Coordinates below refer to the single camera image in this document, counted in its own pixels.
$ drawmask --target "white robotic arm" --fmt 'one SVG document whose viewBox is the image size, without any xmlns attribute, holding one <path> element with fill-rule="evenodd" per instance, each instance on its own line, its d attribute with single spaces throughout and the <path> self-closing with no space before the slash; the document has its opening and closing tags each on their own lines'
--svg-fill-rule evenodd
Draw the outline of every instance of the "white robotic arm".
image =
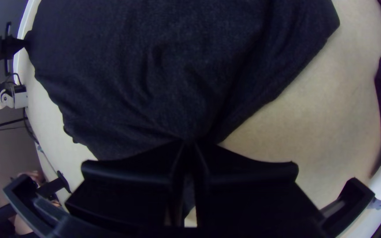
<svg viewBox="0 0 381 238">
<path fill-rule="evenodd" d="M 0 110 L 4 107 L 15 109 L 27 107 L 26 87 L 12 82 L 0 83 Z"/>
</svg>

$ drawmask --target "gray wall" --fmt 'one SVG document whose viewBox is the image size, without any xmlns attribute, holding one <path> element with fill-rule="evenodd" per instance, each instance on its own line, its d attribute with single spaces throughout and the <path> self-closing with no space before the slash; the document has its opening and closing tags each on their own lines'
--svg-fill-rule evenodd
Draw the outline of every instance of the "gray wall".
<svg viewBox="0 0 381 238">
<path fill-rule="evenodd" d="M 0 0 L 0 35 L 4 34 L 5 24 L 12 22 L 11 33 L 17 36 L 27 0 Z M 4 65 L 0 62 L 0 82 L 5 80 Z M 22 118 L 22 110 L 5 108 L 0 110 L 0 123 Z M 23 126 L 17 123 L 2 128 Z M 26 129 L 0 131 L 0 206 L 7 202 L 2 188 L 10 182 L 10 177 L 18 173 L 40 169 L 36 149 Z"/>
</svg>

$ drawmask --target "person's hand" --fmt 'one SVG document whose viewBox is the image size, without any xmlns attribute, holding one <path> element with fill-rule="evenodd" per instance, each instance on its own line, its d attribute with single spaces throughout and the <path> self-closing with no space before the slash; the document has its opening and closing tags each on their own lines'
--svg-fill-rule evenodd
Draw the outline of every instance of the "person's hand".
<svg viewBox="0 0 381 238">
<path fill-rule="evenodd" d="M 17 177 L 19 177 L 20 175 L 27 175 L 29 176 L 36 184 L 38 184 L 38 186 L 41 186 L 43 181 L 44 181 L 44 176 L 41 172 L 35 170 L 35 171 L 32 171 L 32 172 L 24 172 L 24 173 L 19 173 L 17 175 Z"/>
</svg>

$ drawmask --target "dark gray t-shirt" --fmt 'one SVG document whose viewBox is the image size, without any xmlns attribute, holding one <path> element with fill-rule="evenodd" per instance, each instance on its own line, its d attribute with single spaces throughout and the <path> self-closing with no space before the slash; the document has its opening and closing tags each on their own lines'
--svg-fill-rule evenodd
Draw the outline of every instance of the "dark gray t-shirt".
<svg viewBox="0 0 381 238">
<path fill-rule="evenodd" d="M 224 140 L 338 26 L 331 0 L 42 0 L 26 39 L 65 131 L 115 160 Z"/>
</svg>

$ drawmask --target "black cable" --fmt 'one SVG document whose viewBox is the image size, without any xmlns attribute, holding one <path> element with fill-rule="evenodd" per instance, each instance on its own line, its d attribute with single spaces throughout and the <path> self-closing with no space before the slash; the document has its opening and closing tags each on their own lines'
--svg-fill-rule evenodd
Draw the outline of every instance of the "black cable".
<svg viewBox="0 0 381 238">
<path fill-rule="evenodd" d="M 24 122 L 24 127 L 26 128 L 27 130 L 27 133 L 28 135 L 30 136 L 30 138 L 32 138 L 32 140 L 34 142 L 36 142 L 36 144 L 40 145 L 39 144 L 39 141 L 36 139 L 36 137 L 33 135 L 33 132 L 30 130 L 30 128 L 27 126 L 26 124 L 26 108 L 23 108 L 23 122 Z"/>
<path fill-rule="evenodd" d="M 4 122 L 4 123 L 0 124 L 0 127 L 1 126 L 6 126 L 6 125 L 10 125 L 10 124 L 14 124 L 14 123 L 17 123 L 17 122 L 21 122 L 23 120 L 24 120 L 24 118 L 17 119 L 17 120 L 12 120 L 12 121 L 9 121 L 9 122 Z"/>
<path fill-rule="evenodd" d="M 19 129 L 19 128 L 25 128 L 25 126 L 18 126 L 18 127 L 5 128 L 5 129 L 0 129 L 0 131 L 3 131 L 3 130 L 14 130 L 14 129 Z"/>
<path fill-rule="evenodd" d="M 9 78 L 14 75 L 17 76 L 17 78 L 19 79 L 19 84 L 22 85 L 22 82 L 20 81 L 20 76 L 17 73 L 10 73 L 10 75 L 5 79 L 5 81 L 8 82 Z"/>
</svg>

